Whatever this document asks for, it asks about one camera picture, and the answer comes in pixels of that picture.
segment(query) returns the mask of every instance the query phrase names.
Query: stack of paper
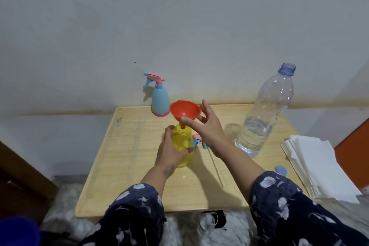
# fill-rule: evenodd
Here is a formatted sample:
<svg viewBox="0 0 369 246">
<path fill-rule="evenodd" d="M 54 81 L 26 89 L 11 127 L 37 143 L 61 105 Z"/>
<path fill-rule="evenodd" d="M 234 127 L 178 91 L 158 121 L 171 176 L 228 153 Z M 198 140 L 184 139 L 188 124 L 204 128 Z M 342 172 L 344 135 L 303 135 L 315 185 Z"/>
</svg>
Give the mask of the stack of paper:
<svg viewBox="0 0 369 246">
<path fill-rule="evenodd" d="M 361 192 L 336 161 L 329 141 L 291 135 L 281 144 L 311 198 L 335 198 L 359 203 Z"/>
</svg>

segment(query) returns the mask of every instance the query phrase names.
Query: navy floral shirt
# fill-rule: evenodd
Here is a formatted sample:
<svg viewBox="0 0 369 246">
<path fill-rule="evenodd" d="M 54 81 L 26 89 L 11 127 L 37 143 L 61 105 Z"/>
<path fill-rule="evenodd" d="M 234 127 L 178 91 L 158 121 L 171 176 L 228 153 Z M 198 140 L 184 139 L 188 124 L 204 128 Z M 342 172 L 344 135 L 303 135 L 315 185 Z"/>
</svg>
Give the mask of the navy floral shirt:
<svg viewBox="0 0 369 246">
<path fill-rule="evenodd" d="M 366 236 L 341 223 L 275 172 L 266 171 L 256 179 L 250 199 L 258 245 L 369 245 Z M 164 222 L 163 204 L 155 188 L 136 184 L 117 197 L 79 246 L 159 245 Z"/>
</svg>

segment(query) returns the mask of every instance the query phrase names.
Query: blue spray bottle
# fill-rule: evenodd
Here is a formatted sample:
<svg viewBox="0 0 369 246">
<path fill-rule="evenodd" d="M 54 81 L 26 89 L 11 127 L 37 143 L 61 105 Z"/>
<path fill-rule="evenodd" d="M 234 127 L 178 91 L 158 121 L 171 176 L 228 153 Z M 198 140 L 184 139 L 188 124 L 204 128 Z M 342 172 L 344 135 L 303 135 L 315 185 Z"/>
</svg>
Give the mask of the blue spray bottle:
<svg viewBox="0 0 369 246">
<path fill-rule="evenodd" d="M 164 89 L 163 81 L 165 79 L 158 75 L 145 72 L 144 75 L 147 78 L 144 88 L 146 88 L 151 82 L 155 82 L 155 89 L 151 98 L 151 112 L 157 117 L 164 117 L 169 114 L 169 96 Z"/>
</svg>

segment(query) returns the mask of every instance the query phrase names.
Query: wooden door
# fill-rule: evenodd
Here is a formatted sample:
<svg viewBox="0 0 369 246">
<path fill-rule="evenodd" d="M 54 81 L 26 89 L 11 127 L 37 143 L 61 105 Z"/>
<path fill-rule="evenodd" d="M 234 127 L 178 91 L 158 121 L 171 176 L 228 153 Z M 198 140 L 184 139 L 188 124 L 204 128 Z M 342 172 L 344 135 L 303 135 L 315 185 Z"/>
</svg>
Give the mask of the wooden door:
<svg viewBox="0 0 369 246">
<path fill-rule="evenodd" d="M 369 119 L 334 150 L 337 162 L 357 188 L 369 185 Z"/>
<path fill-rule="evenodd" d="M 0 219 L 26 216 L 39 224 L 58 187 L 0 141 Z"/>
</svg>

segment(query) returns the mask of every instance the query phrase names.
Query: orange panel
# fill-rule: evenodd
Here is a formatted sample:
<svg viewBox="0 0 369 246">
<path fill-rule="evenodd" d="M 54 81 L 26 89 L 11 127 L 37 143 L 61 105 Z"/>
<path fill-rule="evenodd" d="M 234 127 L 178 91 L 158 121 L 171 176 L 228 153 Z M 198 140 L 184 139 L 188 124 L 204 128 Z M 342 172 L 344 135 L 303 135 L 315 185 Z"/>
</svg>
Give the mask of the orange panel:
<svg viewBox="0 0 369 246">
<path fill-rule="evenodd" d="M 369 185 L 369 119 L 334 150 L 337 162 L 353 183 L 359 189 Z"/>
</svg>

